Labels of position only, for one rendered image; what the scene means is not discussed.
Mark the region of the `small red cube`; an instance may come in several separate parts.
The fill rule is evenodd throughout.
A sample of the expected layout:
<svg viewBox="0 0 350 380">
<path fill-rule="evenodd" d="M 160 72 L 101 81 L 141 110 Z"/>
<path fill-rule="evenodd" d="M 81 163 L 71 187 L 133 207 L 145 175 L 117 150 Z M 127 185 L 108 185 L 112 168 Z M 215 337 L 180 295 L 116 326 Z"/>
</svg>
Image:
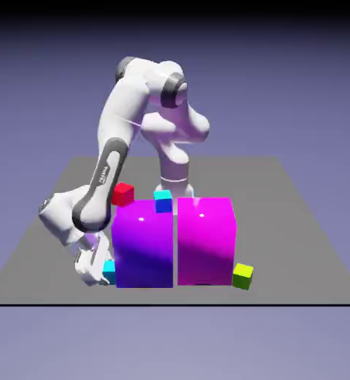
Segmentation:
<svg viewBox="0 0 350 380">
<path fill-rule="evenodd" d="M 127 206 L 135 201 L 135 188 L 127 183 L 118 183 L 114 187 L 111 203 L 115 206 Z"/>
</svg>

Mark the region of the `large magenta box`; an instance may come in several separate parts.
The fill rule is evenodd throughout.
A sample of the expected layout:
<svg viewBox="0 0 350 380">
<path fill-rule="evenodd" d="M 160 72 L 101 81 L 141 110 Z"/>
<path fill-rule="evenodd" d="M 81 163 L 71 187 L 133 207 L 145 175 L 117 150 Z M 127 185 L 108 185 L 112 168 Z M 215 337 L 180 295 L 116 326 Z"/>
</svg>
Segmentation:
<svg viewBox="0 0 350 380">
<path fill-rule="evenodd" d="M 178 285 L 231 285 L 236 233 L 229 197 L 178 199 Z"/>
</svg>

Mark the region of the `small cyan cube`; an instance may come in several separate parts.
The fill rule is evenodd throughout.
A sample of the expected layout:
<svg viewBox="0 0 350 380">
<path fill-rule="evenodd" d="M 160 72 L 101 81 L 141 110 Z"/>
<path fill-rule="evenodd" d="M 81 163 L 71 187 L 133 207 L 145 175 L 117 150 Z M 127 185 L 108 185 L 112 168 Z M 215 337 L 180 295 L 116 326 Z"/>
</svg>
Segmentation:
<svg viewBox="0 0 350 380">
<path fill-rule="evenodd" d="M 106 261 L 103 265 L 103 277 L 108 281 L 110 285 L 116 283 L 115 262 Z"/>
<path fill-rule="evenodd" d="M 154 201 L 157 213 L 172 212 L 172 194 L 170 190 L 154 191 Z"/>
</svg>

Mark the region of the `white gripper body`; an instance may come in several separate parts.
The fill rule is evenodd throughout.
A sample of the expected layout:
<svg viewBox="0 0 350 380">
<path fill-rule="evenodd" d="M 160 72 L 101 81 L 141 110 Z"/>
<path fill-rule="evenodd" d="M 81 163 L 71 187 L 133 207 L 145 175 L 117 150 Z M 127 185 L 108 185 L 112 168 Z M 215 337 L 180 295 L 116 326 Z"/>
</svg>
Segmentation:
<svg viewBox="0 0 350 380">
<path fill-rule="evenodd" d="M 88 286 L 111 284 L 103 274 L 105 263 L 114 261 L 109 246 L 105 234 L 84 234 L 75 243 L 74 268 Z"/>
</svg>

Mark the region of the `large purple box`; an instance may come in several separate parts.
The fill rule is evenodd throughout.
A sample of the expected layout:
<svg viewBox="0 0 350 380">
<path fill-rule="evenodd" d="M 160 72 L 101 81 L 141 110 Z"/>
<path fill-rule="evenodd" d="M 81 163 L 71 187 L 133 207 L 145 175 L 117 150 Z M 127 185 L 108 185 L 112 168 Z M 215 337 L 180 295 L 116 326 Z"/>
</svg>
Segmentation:
<svg viewBox="0 0 350 380">
<path fill-rule="evenodd" d="M 173 287 L 173 215 L 157 213 L 153 199 L 115 209 L 111 242 L 116 287 Z"/>
</svg>

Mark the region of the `small yellow-green cube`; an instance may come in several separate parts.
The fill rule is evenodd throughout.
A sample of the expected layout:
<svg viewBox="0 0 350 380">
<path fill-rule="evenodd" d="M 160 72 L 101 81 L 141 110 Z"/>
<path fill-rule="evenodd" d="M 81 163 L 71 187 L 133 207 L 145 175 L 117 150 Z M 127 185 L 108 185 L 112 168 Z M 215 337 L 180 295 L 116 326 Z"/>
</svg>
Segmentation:
<svg viewBox="0 0 350 380">
<path fill-rule="evenodd" d="M 249 290 L 252 277 L 252 266 L 237 263 L 233 270 L 232 286 L 239 289 Z"/>
</svg>

